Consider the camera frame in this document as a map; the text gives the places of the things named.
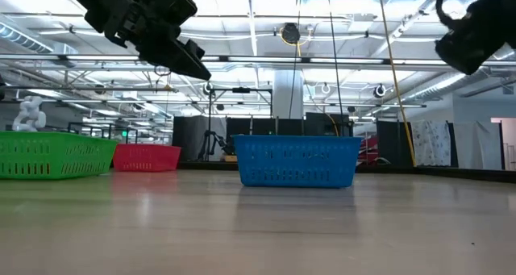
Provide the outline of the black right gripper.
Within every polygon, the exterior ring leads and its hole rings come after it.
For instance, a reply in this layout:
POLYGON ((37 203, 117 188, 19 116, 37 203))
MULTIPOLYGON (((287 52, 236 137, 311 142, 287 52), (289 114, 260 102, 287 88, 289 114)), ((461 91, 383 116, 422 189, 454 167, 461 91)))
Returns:
POLYGON ((461 73, 475 73, 513 38, 510 27, 516 25, 516 0, 477 0, 460 19, 444 12, 441 0, 435 6, 439 21, 448 28, 435 42, 435 51, 442 61, 461 73))

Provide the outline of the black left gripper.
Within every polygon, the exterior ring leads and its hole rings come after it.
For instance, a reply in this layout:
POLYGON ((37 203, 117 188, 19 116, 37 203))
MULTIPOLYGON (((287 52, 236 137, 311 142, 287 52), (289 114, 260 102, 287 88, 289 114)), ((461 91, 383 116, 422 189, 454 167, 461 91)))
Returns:
POLYGON ((109 41, 138 47, 139 58, 171 72, 208 81, 206 51, 193 40, 178 41, 181 25, 197 11, 194 0, 82 0, 85 20, 109 41), (163 43, 151 39, 170 40, 163 43))

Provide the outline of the dark grey partition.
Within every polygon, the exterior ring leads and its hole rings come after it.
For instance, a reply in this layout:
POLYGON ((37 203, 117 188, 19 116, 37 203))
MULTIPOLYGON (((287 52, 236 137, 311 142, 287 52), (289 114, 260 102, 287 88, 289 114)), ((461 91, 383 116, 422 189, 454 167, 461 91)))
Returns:
POLYGON ((173 120, 172 146, 181 148, 180 161, 197 160, 202 150, 205 131, 211 123, 211 130, 217 135, 226 136, 227 121, 225 118, 206 116, 176 116, 173 120))

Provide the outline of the black metal railing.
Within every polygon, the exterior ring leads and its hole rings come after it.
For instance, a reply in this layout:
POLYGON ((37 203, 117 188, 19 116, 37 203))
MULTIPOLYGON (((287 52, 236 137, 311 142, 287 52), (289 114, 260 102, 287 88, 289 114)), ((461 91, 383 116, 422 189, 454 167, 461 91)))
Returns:
POLYGON ((138 129, 129 126, 120 126, 114 123, 69 122, 66 131, 68 133, 78 135, 86 135, 107 140, 117 140, 122 144, 139 143, 138 129), (127 131, 127 137, 122 136, 122 131, 127 131))

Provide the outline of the row of black screens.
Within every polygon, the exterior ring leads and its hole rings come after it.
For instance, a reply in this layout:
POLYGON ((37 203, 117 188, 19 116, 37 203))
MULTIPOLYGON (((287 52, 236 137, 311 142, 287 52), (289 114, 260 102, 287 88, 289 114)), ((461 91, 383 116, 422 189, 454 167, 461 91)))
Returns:
POLYGON ((233 135, 303 135, 300 119, 227 118, 227 137, 233 135))

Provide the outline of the red plastic basket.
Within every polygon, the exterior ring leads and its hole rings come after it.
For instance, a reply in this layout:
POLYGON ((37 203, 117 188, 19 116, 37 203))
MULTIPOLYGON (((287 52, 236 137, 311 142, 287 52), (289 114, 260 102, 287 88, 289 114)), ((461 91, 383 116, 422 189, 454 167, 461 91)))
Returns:
POLYGON ((119 172, 165 172, 177 169, 181 148, 162 144, 118 144, 114 169, 119 172))

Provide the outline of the white patterned curtain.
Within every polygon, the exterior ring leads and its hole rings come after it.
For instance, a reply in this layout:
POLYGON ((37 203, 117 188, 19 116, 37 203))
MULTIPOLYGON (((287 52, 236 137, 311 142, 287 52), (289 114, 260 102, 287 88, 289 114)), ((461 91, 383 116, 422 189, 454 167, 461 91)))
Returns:
POLYGON ((421 120, 411 123, 417 166, 450 166, 451 136, 446 122, 421 120))

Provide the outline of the long white light bar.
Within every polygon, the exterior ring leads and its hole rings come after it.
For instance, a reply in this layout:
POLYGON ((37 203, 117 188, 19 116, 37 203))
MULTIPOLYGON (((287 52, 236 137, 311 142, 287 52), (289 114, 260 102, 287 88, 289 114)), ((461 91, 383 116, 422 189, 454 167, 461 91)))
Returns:
MULTIPOLYGON (((7 54, 0 53, 0 60, 51 60, 51 61, 141 61, 131 55, 64 55, 64 54, 7 54)), ((284 57, 284 56, 204 56, 202 62, 273 63, 273 64, 330 64, 340 65, 387 65, 388 59, 378 58, 330 58, 330 57, 284 57)), ((442 60, 394 59, 395 65, 447 66, 442 60)))

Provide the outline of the black curtain panel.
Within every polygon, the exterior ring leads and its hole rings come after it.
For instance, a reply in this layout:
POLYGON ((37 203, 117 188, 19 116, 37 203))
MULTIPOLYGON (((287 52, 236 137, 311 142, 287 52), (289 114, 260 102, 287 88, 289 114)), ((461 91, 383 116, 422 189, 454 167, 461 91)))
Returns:
POLYGON ((377 122, 377 137, 380 157, 395 167, 411 168, 413 166, 403 122, 377 122))

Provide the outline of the red equipment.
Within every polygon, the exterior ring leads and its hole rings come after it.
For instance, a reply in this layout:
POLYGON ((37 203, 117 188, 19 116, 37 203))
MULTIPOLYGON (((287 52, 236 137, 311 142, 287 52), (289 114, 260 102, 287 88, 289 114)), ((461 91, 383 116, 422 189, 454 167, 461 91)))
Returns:
POLYGON ((361 141, 359 162, 370 165, 379 157, 378 136, 371 135, 361 141))

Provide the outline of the blue plastic basket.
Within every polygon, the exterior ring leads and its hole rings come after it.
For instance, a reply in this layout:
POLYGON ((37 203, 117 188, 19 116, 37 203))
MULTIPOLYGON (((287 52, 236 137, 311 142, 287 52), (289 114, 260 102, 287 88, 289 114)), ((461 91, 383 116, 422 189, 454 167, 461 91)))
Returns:
POLYGON ((245 186, 347 188, 352 185, 360 137, 235 135, 245 186))

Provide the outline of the black box panel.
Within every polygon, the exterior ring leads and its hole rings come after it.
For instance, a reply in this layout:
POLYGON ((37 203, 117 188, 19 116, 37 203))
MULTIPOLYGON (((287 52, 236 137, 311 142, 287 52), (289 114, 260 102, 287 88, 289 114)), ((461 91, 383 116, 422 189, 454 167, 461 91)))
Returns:
POLYGON ((304 134, 310 136, 353 136, 353 122, 348 115, 307 112, 304 134))

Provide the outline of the silver air duct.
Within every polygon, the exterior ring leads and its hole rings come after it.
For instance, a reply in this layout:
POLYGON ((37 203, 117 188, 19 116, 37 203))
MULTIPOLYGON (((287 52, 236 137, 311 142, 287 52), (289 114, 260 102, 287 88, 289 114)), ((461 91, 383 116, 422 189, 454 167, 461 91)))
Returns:
POLYGON ((511 77, 512 73, 509 72, 493 72, 490 69, 480 69, 472 75, 465 75, 463 73, 456 74, 452 77, 435 79, 435 83, 428 87, 417 90, 416 92, 404 96, 401 101, 402 103, 415 102, 415 101, 427 101, 432 98, 438 98, 445 94, 449 94, 454 90, 463 88, 465 86, 483 81, 490 77, 511 77))
POLYGON ((52 63, 56 65, 63 65, 66 68, 73 68, 76 65, 65 58, 68 54, 77 54, 77 50, 68 44, 61 42, 50 42, 46 44, 43 41, 37 40, 28 33, 20 31, 19 29, 0 22, 0 39, 9 40, 13 44, 17 44, 29 51, 37 54, 55 54, 58 55, 58 60, 53 60, 52 63))

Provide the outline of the black gantry frame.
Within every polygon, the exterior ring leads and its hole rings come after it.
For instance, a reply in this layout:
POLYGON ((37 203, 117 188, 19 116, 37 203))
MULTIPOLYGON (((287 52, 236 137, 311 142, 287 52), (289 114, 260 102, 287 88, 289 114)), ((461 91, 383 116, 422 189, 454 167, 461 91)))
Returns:
MULTIPOLYGON (((214 103, 228 91, 228 89, 214 88, 213 86, 212 86, 212 90, 214 91, 214 95, 208 96, 209 101, 208 101, 208 128, 207 128, 207 130, 211 130, 212 110, 213 110, 214 103)), ((230 88, 230 91, 233 94, 257 93, 260 97, 262 97, 268 103, 269 109, 270 109, 270 116, 273 116, 273 101, 267 100, 266 98, 263 97, 263 94, 262 94, 263 92, 268 93, 270 95, 270 98, 272 98, 273 97, 272 89, 248 88, 248 87, 240 86, 240 87, 230 88)))

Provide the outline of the black aluminium table frame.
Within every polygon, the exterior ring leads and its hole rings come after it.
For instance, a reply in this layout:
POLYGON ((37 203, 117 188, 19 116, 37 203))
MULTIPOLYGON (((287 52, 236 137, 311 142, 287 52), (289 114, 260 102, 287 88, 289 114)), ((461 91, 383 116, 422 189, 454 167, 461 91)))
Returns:
MULTIPOLYGON (((177 165, 178 169, 210 170, 210 171, 238 171, 236 163, 230 162, 197 162, 183 161, 177 165)), ((451 177, 474 181, 490 181, 516 185, 516 171, 484 170, 484 169, 455 169, 440 167, 394 167, 392 165, 367 166, 359 165, 356 173, 380 173, 380 174, 407 174, 427 175, 435 177, 451 177)))

